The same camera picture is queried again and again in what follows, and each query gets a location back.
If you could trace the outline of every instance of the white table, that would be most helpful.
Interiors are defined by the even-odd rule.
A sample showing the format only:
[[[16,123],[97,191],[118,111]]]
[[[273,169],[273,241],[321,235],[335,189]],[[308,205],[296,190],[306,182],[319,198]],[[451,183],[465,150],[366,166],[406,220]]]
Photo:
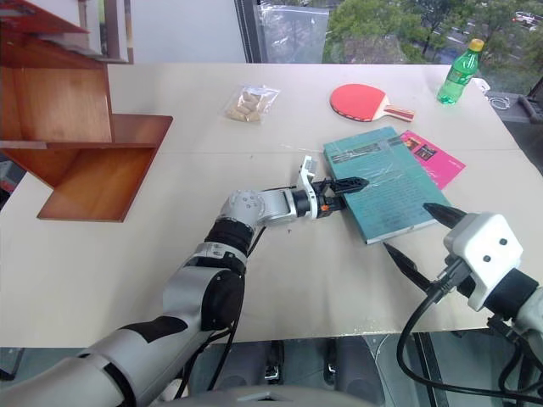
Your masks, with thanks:
[[[525,253],[521,270],[543,281],[543,178],[518,149],[477,88],[453,107],[434,95],[446,66],[161,64],[110,66],[116,113],[170,114],[174,122],[124,223],[38,220],[49,188],[27,175],[0,213],[0,346],[85,347],[160,312],[167,279],[202,241],[235,189],[289,185],[305,153],[322,167],[325,142],[392,125],[435,142],[467,167],[444,190],[467,211],[510,222]],[[348,82],[384,89],[414,109],[356,123],[328,106]],[[238,84],[282,92],[262,125],[221,116]],[[443,268],[443,226],[392,243],[435,278]],[[423,294],[382,245],[366,246],[348,212],[270,228],[248,264],[237,341],[398,332]],[[459,294],[417,329],[482,327]]]

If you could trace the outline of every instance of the plastic bag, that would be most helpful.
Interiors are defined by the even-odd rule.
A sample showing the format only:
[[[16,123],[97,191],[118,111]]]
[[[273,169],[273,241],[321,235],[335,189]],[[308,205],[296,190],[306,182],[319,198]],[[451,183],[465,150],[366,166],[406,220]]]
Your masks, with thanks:
[[[225,108],[232,120],[260,123],[273,105],[279,91],[269,87],[241,86]]]

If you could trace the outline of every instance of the bottle label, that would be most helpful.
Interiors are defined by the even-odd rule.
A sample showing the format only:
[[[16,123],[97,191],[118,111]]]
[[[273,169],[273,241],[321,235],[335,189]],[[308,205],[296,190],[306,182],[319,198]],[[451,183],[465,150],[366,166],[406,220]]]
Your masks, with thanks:
[[[447,79],[451,82],[455,82],[458,85],[467,85],[470,79],[472,79],[473,74],[463,74],[462,72],[455,70],[454,68],[449,71]]]

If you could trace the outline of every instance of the glass window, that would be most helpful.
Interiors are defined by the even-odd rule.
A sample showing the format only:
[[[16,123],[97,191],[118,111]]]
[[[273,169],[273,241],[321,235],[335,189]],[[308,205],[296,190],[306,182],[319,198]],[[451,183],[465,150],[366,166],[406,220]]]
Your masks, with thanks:
[[[543,75],[543,0],[257,3],[262,62],[451,64],[480,38],[493,91],[526,94]]]

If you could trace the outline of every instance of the green bottle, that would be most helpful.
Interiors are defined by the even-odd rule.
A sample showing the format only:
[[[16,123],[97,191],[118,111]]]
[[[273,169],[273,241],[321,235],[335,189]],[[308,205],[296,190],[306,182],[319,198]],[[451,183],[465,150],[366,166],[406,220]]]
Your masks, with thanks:
[[[438,100],[443,104],[455,104],[464,87],[479,67],[479,55],[483,49],[484,41],[476,38],[470,41],[467,51],[455,59],[447,74],[445,83],[438,92]]]

